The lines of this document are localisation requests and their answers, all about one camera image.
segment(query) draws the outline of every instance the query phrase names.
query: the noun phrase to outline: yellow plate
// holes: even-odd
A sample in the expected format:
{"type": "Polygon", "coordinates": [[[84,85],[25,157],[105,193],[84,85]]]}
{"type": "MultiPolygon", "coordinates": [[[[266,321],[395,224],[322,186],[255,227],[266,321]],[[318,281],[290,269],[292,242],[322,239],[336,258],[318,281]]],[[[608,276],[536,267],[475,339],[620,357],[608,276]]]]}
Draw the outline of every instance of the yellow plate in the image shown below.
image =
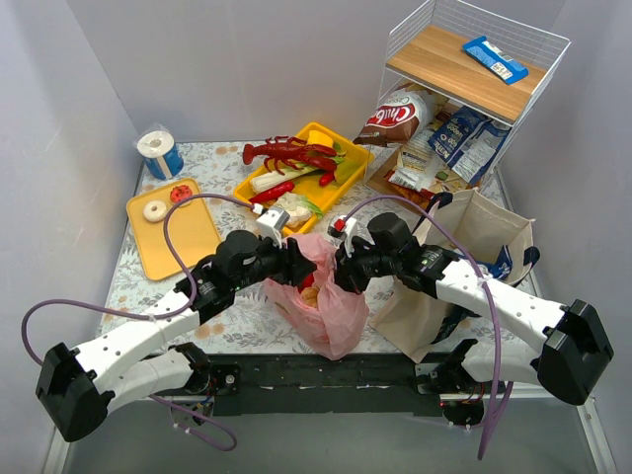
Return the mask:
{"type": "MultiPolygon", "coordinates": [[[[362,178],[366,166],[373,159],[373,155],[361,146],[354,145],[343,136],[338,135],[335,131],[332,131],[326,126],[321,125],[320,123],[317,123],[315,121],[312,121],[311,123],[305,125],[305,127],[300,130],[296,134],[296,136],[298,138],[306,140],[310,130],[318,130],[332,137],[335,142],[341,145],[343,151],[347,152],[345,159],[357,163],[357,170],[355,170],[352,176],[342,185],[337,185],[334,182],[325,187],[321,187],[318,184],[321,174],[309,174],[292,180],[296,185],[294,191],[292,191],[293,193],[307,196],[309,200],[320,207],[323,213],[327,213],[334,206],[334,204],[338,202],[338,200],[350,189],[350,187],[353,186],[356,181],[362,178]]],[[[256,159],[263,161],[265,158],[258,157],[256,159]]],[[[252,198],[255,195],[250,186],[250,180],[267,172],[268,170],[266,170],[266,168],[262,165],[259,169],[257,169],[257,171],[246,178],[246,181],[235,188],[233,195],[244,202],[248,202],[248,199],[252,198]]],[[[314,227],[314,225],[316,225],[316,222],[318,222],[318,216],[312,215],[310,219],[307,222],[303,223],[303,225],[301,225],[300,227],[284,227],[283,235],[288,236],[296,233],[306,234],[312,229],[312,227],[314,227]]]]}
{"type": "MultiPolygon", "coordinates": [[[[140,261],[149,279],[163,279],[182,271],[165,242],[164,221],[149,222],[142,215],[143,208],[151,200],[162,200],[170,208],[172,203],[169,194],[175,186],[180,185],[189,186],[194,195],[199,194],[196,180],[186,178],[133,197],[127,203],[127,216],[140,261]]],[[[203,199],[195,199],[173,213],[169,219],[169,237],[187,267],[194,266],[208,254],[214,254],[220,242],[215,223],[203,199]]]]}

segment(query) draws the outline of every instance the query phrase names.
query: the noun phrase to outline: orange cutting board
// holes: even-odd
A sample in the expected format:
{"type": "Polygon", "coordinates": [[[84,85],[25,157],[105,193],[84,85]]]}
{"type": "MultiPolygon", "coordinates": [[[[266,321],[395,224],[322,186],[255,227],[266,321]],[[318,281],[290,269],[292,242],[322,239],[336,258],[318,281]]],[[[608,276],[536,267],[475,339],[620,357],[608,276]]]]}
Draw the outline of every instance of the orange cutting board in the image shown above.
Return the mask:
{"type": "MultiPolygon", "coordinates": [[[[127,216],[138,246],[138,254],[149,279],[163,279],[182,269],[167,247],[163,235],[164,220],[149,222],[142,215],[143,208],[152,200],[162,200],[172,207],[169,193],[175,186],[187,185],[199,194],[196,180],[186,178],[136,197],[127,203],[127,216]]],[[[214,254],[220,242],[219,233],[204,199],[195,199],[181,206],[169,219],[169,237],[176,252],[187,267],[193,267],[202,257],[214,254]]]]}

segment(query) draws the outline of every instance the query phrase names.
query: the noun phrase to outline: yellow basket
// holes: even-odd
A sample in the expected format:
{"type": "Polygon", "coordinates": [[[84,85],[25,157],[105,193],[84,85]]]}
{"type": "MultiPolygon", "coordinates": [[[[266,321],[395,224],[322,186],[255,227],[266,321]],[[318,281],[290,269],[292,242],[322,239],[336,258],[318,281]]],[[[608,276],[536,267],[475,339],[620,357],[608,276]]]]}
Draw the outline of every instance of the yellow basket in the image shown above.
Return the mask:
{"type": "MultiPolygon", "coordinates": [[[[336,182],[333,182],[325,187],[321,187],[318,184],[321,177],[320,174],[309,174],[292,180],[295,184],[294,190],[292,191],[293,193],[307,196],[309,200],[320,207],[323,213],[327,213],[351,186],[362,178],[366,166],[373,159],[373,155],[361,146],[354,145],[343,136],[338,135],[336,132],[315,121],[305,125],[305,127],[296,134],[296,137],[306,140],[311,130],[318,130],[329,135],[342,147],[343,151],[347,152],[345,156],[346,160],[357,162],[357,170],[355,170],[352,176],[342,185],[337,185],[336,182]]],[[[233,195],[244,202],[248,202],[248,199],[255,195],[250,186],[250,180],[267,172],[268,170],[266,170],[263,165],[259,167],[257,171],[246,178],[246,181],[235,188],[233,195]]],[[[318,216],[314,214],[300,227],[283,227],[283,235],[306,234],[316,225],[316,222],[318,222],[318,216]]]]}

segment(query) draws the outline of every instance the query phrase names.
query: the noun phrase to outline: paper towel roll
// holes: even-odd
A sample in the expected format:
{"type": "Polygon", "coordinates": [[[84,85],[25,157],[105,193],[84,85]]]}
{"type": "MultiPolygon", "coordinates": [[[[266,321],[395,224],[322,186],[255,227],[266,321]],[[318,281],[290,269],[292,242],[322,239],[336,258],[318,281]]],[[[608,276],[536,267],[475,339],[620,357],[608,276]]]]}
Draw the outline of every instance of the paper towel roll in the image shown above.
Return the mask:
{"type": "Polygon", "coordinates": [[[185,165],[178,147],[167,130],[153,130],[138,140],[136,149],[143,156],[149,172],[159,180],[176,176],[185,165]]]}

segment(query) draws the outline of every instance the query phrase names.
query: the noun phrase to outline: lobster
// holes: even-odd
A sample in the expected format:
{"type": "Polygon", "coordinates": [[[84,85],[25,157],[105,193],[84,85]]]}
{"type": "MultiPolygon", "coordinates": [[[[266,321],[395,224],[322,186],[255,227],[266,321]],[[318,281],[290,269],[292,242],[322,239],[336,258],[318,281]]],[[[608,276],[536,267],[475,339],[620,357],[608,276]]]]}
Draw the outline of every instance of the lobster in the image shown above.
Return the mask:
{"type": "Polygon", "coordinates": [[[276,136],[275,138],[266,139],[265,145],[253,146],[247,143],[244,146],[242,156],[244,164],[250,165],[256,156],[267,155],[268,158],[264,161],[266,169],[270,171],[268,163],[274,161],[275,169],[284,175],[284,172],[278,168],[279,161],[294,170],[300,170],[301,168],[298,168],[291,160],[315,166],[325,171],[336,171],[336,162],[328,157],[336,156],[337,154],[338,152],[329,146],[308,145],[307,141],[295,136],[276,136]]]}

